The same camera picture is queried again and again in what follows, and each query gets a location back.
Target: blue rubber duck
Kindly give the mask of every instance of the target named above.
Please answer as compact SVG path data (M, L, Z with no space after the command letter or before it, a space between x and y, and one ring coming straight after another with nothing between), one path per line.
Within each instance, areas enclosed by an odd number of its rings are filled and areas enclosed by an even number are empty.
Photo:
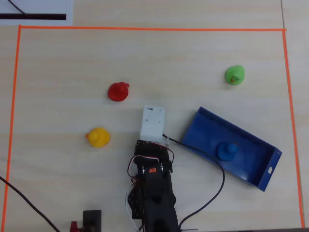
M231 161L235 158L237 150L235 143L221 142L217 146L216 157L222 161Z

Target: yellow rubber duck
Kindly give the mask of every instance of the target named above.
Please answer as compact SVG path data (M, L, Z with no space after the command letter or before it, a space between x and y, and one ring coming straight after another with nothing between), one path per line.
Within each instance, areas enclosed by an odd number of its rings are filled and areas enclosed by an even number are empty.
M105 129L97 127L86 134L86 138L93 147L103 147L108 144L111 136Z

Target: red rubber duck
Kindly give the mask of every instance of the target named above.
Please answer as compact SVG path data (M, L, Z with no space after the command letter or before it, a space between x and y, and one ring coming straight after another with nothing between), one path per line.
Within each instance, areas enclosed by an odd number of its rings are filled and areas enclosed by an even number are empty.
M108 97L115 102L123 101L129 94L129 86L130 85L125 82L116 82L112 84L108 89Z

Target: green rubber duck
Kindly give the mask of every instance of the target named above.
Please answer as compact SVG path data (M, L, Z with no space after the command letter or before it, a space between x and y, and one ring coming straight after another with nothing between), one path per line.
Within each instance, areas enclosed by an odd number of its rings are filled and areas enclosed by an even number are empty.
M231 85L238 85L245 79L245 69L241 65L229 67L225 73L225 80Z

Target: black stripe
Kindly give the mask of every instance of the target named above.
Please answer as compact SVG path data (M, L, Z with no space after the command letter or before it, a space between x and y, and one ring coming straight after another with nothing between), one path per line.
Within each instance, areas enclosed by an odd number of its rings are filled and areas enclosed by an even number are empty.
M0 19L66 20L66 14L0 14Z

